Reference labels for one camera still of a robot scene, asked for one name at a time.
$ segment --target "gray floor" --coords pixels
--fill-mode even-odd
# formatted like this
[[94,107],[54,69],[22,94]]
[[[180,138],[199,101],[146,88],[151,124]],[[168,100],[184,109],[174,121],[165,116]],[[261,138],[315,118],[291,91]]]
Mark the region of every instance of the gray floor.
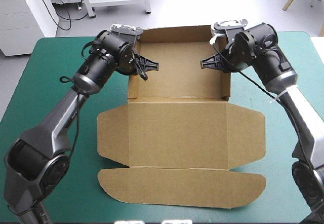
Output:
[[[215,21],[246,18],[249,26],[260,22],[272,24],[277,31],[301,30],[318,36],[324,21],[324,1],[295,0],[283,11],[287,0],[151,0],[152,13],[145,13],[144,4],[97,8],[97,18],[74,21],[69,31],[58,30],[57,36],[95,36],[111,24],[121,23],[142,28],[212,24]],[[69,5],[72,18],[82,16],[86,9],[76,11]],[[66,16],[62,7],[57,12]],[[67,21],[60,21],[67,27]],[[29,56],[5,57],[0,52],[0,119],[26,66]]]

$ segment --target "unfolded cardboard box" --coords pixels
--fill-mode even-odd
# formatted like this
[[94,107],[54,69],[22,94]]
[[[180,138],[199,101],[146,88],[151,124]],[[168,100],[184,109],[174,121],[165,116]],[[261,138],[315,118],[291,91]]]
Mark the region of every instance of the unfolded cardboard box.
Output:
[[138,52],[159,62],[130,77],[128,104],[98,116],[98,152],[129,166],[100,185],[128,203],[234,208],[263,192],[262,175],[231,169],[265,155],[265,119],[227,102],[230,74],[201,69],[215,54],[209,26],[145,30]]

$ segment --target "white cabinet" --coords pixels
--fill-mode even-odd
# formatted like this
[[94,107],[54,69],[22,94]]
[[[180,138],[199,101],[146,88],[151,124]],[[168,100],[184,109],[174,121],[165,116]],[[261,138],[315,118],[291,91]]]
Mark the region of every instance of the white cabinet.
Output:
[[[44,0],[54,20],[50,0]],[[29,54],[41,38],[55,37],[53,22],[42,0],[0,0],[0,49],[6,56]]]

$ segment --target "green table mat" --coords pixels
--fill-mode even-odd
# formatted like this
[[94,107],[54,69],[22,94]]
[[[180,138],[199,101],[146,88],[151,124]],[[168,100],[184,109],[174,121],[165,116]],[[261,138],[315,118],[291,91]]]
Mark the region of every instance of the green table mat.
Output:
[[[308,34],[279,32],[279,45],[299,75],[299,88],[324,115],[324,67]],[[71,84],[59,77],[73,76],[83,63],[82,46],[91,37],[41,39],[28,62],[10,105],[0,123],[0,152],[26,129],[37,125],[65,95]],[[259,83],[252,68],[245,73]],[[257,111],[266,117],[266,156],[235,171],[260,173],[267,179],[264,193],[253,203],[237,209],[126,204],[109,197],[100,187],[100,169],[117,167],[97,153],[97,115],[127,103],[128,78],[114,73],[103,90],[92,96],[81,111],[80,135],[68,174],[45,200],[55,222],[113,222],[140,219],[192,219],[195,222],[299,222],[310,212],[292,176],[291,153],[297,137],[284,110],[270,104],[263,92],[239,74],[231,80],[230,102]],[[75,128],[70,130],[73,139]],[[5,167],[0,164],[0,193],[5,184]],[[16,221],[0,198],[0,221]]]

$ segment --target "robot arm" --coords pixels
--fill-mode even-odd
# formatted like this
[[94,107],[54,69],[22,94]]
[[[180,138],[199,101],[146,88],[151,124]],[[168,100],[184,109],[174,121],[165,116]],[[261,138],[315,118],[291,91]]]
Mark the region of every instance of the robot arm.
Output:
[[88,97],[99,93],[114,71],[139,74],[146,80],[145,71],[158,70],[158,63],[140,57],[134,49],[142,29],[122,28],[127,31],[102,31],[85,45],[91,46],[90,55],[73,76],[74,86],[38,126],[23,132],[6,154],[5,199],[20,223],[52,223],[42,200],[68,170],[74,147],[67,132]]
[[215,23],[215,37],[225,36],[224,51],[201,61],[202,68],[240,72],[252,66],[268,92],[277,95],[296,133],[293,178],[312,213],[303,220],[324,223],[324,122],[297,87],[297,73],[278,46],[278,36],[268,24],[244,30],[246,20],[230,26]]

